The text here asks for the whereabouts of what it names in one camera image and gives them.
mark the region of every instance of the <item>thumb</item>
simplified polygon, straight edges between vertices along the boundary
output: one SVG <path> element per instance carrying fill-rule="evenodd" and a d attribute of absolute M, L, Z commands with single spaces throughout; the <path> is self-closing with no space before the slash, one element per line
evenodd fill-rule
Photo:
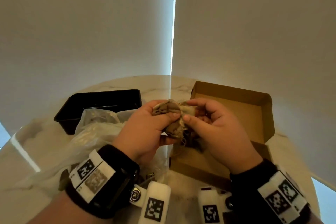
<path fill-rule="evenodd" d="M 157 130 L 162 130 L 176 121 L 180 116 L 181 114 L 172 112 L 153 116 L 154 126 Z"/>
<path fill-rule="evenodd" d="M 193 130 L 195 130 L 196 133 L 202 138 L 207 138 L 213 129 L 212 125 L 198 119 L 195 116 L 185 115 L 183 116 L 183 121 Z"/>

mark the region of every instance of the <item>white backdrop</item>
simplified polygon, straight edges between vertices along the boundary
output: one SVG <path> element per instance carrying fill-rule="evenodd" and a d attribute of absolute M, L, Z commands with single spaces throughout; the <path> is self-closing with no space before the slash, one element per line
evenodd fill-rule
<path fill-rule="evenodd" d="M 271 94 L 280 132 L 336 185 L 335 0 L 176 0 L 173 75 Z"/>
<path fill-rule="evenodd" d="M 0 121 L 106 80 L 170 74 L 174 0 L 1 0 Z"/>

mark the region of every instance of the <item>translucent plastic bag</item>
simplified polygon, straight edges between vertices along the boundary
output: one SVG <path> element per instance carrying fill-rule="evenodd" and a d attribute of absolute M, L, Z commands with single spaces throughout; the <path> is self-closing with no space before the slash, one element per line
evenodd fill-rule
<path fill-rule="evenodd" d="M 59 193 L 62 172 L 66 169 L 70 171 L 72 165 L 84 161 L 94 149 L 98 150 L 113 142 L 134 111 L 115 113 L 96 108 L 84 110 L 75 137 L 64 148 L 49 154 L 54 160 L 54 166 L 19 181 L 13 189 L 38 188 L 53 198 Z M 166 148 L 161 147 L 154 159 L 141 167 L 141 183 L 146 184 L 148 179 L 159 179 L 167 170 Z"/>

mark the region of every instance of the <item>open cardboard box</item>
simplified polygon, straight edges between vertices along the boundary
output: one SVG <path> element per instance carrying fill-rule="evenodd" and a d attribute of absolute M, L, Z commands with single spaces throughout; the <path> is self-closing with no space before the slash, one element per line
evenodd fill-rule
<path fill-rule="evenodd" d="M 229 108 L 244 126 L 258 153 L 272 161 L 265 145 L 275 133 L 272 99 L 269 94 L 197 81 L 192 89 L 191 99 L 200 97 L 217 100 Z M 174 154 L 174 148 L 169 158 L 170 170 L 217 188 L 230 190 L 229 170 L 217 162 L 208 150 L 200 153 L 184 147 L 182 152 Z"/>

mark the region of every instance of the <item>black container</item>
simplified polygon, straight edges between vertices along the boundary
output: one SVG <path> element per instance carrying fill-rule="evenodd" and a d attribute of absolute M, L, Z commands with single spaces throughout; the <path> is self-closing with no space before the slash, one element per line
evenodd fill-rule
<path fill-rule="evenodd" d="M 75 133 L 84 109 L 99 108 L 113 112 L 142 106 L 140 90 L 113 90 L 77 93 L 69 97 L 54 117 L 68 135 Z"/>

